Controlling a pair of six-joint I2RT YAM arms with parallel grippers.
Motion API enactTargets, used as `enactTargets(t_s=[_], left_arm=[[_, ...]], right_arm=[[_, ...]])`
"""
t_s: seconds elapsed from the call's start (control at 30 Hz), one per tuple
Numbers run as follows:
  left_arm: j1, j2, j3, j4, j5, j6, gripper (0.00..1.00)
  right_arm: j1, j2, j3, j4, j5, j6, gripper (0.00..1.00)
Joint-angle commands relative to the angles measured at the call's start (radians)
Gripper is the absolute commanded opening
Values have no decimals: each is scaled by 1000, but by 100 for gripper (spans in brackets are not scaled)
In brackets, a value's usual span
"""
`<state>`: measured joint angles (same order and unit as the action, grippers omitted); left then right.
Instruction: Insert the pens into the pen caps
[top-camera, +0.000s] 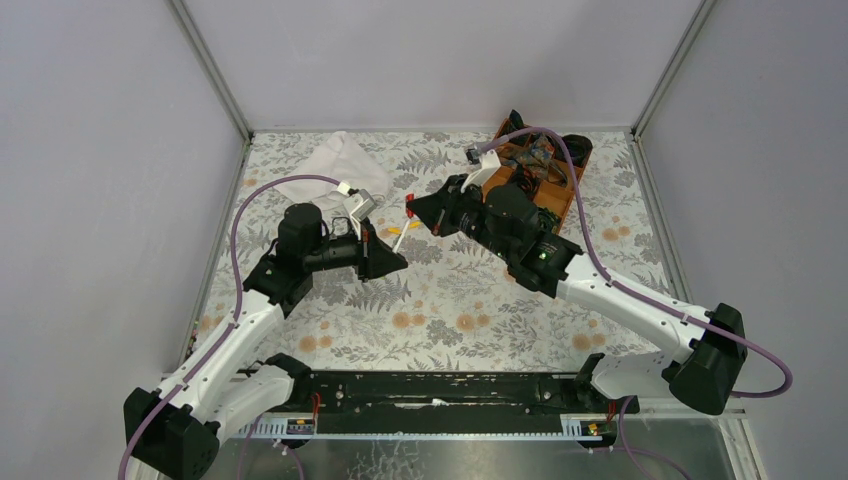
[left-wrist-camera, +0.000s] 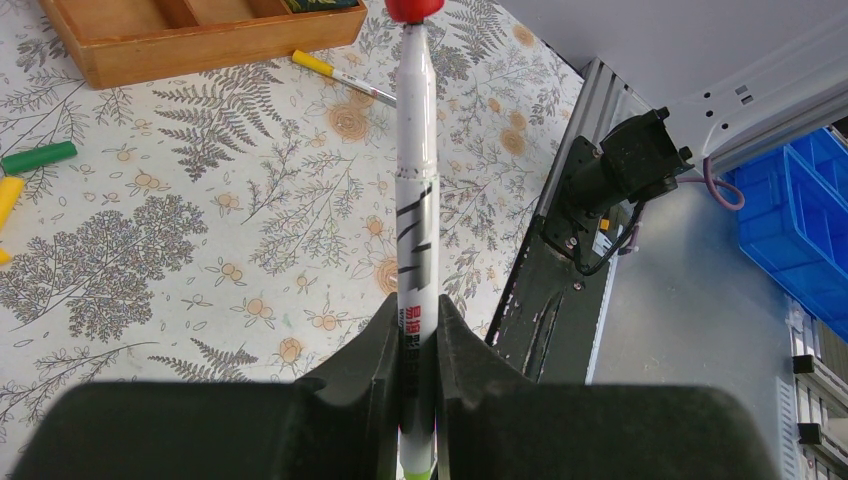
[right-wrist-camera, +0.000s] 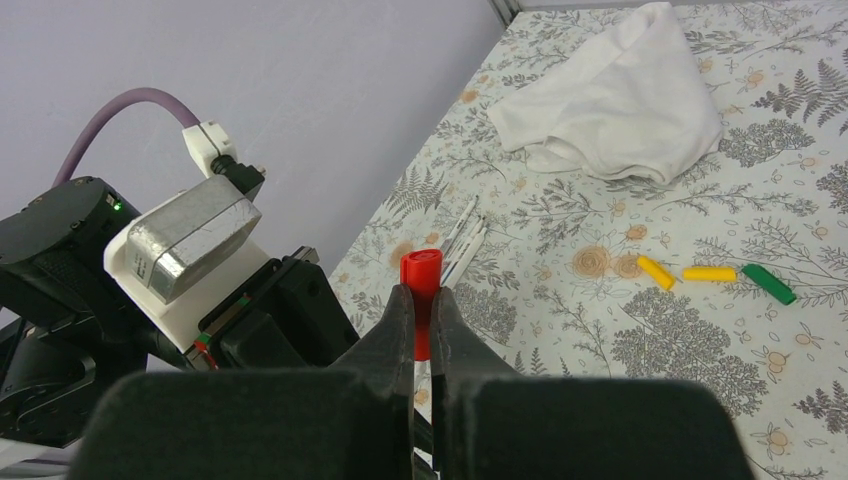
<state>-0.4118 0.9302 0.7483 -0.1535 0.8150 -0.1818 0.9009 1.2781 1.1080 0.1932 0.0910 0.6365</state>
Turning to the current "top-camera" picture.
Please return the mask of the red pen cap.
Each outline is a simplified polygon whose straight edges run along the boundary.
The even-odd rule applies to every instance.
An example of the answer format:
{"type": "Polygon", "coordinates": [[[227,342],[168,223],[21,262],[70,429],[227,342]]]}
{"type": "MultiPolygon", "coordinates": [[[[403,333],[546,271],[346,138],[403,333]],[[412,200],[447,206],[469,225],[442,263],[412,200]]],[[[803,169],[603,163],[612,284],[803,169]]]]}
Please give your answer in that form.
{"type": "Polygon", "coordinates": [[[405,196],[405,212],[408,219],[412,219],[414,217],[414,212],[410,208],[410,204],[414,198],[415,195],[413,193],[409,193],[405,196]]]}

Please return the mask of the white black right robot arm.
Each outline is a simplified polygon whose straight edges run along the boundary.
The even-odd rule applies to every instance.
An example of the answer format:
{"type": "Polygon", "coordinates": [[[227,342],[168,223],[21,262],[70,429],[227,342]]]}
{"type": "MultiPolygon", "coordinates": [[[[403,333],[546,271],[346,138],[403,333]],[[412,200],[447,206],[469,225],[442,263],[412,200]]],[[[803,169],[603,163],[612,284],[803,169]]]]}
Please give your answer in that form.
{"type": "Polygon", "coordinates": [[[540,209],[515,185],[482,192],[454,175],[408,210],[435,236],[461,232],[501,258],[522,287],[588,308],[658,347],[656,355],[601,355],[586,362],[596,391],[609,399],[671,396],[708,415],[721,414],[747,358],[741,313],[686,304],[613,272],[602,274],[581,247],[551,231],[540,209]]]}

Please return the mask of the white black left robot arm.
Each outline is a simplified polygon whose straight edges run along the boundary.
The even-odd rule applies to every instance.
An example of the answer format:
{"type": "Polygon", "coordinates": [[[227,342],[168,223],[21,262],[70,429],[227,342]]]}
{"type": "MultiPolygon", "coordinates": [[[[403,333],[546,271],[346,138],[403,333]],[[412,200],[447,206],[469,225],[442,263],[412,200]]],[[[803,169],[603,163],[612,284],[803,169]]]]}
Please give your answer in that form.
{"type": "Polygon", "coordinates": [[[210,344],[194,352],[156,388],[137,388],[124,403],[127,446],[119,474],[136,459],[171,479],[200,479],[220,446],[293,393],[291,374],[263,366],[251,379],[230,382],[258,343],[311,290],[316,271],[350,267],[361,281],[407,268],[368,219],[332,234],[311,203],[288,207],[273,247],[241,282],[233,320],[220,323],[210,344]]]}

